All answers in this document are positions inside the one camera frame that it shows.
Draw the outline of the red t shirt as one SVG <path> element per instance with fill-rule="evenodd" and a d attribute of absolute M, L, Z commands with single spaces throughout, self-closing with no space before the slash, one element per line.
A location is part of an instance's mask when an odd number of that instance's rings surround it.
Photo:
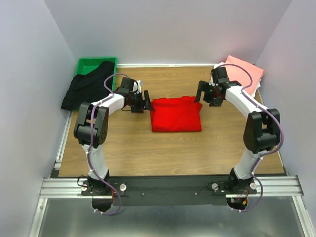
<path fill-rule="evenodd" d="M 202 104 L 193 96 L 159 98 L 152 101 L 152 132 L 201 132 Z"/>

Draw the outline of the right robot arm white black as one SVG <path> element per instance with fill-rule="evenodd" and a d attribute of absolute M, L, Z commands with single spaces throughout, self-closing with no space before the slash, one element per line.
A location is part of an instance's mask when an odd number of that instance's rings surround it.
<path fill-rule="evenodd" d="M 283 144 L 280 113 L 257 102 L 246 92 L 246 86 L 230 80 L 226 64 L 211 71 L 211 81 L 199 81 L 195 102 L 203 100 L 211 107 L 220 107 L 224 100 L 232 103 L 244 117 L 244 152 L 238 164 L 231 170 L 227 187 L 237 192 L 248 187 L 264 156 L 270 155 Z"/>

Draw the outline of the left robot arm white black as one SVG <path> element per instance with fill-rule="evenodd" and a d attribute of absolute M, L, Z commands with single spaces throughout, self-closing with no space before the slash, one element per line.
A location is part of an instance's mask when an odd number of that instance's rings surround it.
<path fill-rule="evenodd" d="M 104 82 L 109 95 L 92 103 L 83 102 L 74 128 L 74 137 L 83 148 L 89 172 L 87 180 L 80 185 L 83 192 L 105 195 L 109 192 L 109 169 L 105 163 L 103 145 L 108 135 L 109 116 L 114 112 L 129 106 L 131 112 L 142 113 L 152 111 L 149 92 L 143 90 L 144 82 L 134 80 L 124 75 L 120 86 L 110 90 Z"/>

